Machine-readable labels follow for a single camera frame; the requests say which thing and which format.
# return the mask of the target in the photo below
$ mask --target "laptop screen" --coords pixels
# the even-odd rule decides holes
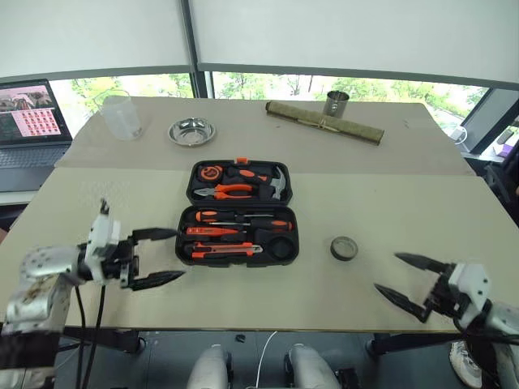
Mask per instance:
[[[71,141],[46,79],[0,83],[0,147]]]

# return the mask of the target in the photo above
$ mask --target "metal robot arm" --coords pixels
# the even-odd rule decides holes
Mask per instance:
[[[119,240],[120,230],[120,223],[109,218],[109,208],[102,200],[87,243],[42,247],[25,257],[0,335],[0,389],[54,387],[54,359],[74,286],[90,280],[105,285],[118,279],[122,288],[141,290],[167,284],[184,274],[160,271],[137,278],[139,257],[134,247],[140,240],[173,237],[175,230],[135,230]]]
[[[452,318],[460,332],[486,337],[494,345],[502,387],[519,388],[519,309],[488,299],[491,282],[483,266],[442,263],[416,254],[395,256],[418,269],[438,273],[440,278],[423,306],[396,290],[375,284],[379,292],[423,323],[435,311]]]

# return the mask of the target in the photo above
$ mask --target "clear plastic cup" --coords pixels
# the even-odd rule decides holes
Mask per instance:
[[[142,135],[137,109],[127,91],[109,89],[94,97],[94,103],[117,139],[133,140]]]

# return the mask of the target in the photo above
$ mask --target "floor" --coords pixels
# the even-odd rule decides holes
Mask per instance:
[[[244,335],[244,342],[238,342],[236,335]],[[244,389],[255,385],[261,351],[269,335],[270,332],[142,332],[147,347],[137,355],[97,348],[89,388],[185,389],[199,355],[212,344],[221,344],[233,356],[234,388]],[[259,387],[283,387],[284,355],[293,344],[303,343],[315,348],[333,370],[354,367],[364,389],[465,388],[449,364],[448,344],[391,353],[373,362],[364,351],[364,344],[370,339],[370,334],[358,333],[278,333],[266,350]],[[56,389],[74,387],[76,362],[75,351],[58,355]]]

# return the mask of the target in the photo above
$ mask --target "table leg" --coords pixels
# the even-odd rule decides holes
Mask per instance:
[[[86,328],[85,340],[92,342],[94,328]],[[74,339],[81,339],[82,330],[80,327],[65,327],[63,336]],[[101,328],[97,334],[97,344],[125,353],[138,353],[143,346],[137,330],[118,331],[109,328]]]
[[[454,334],[401,334],[383,336],[374,334],[374,339],[366,343],[366,351],[373,359],[385,353],[428,347],[461,339],[460,333]]]

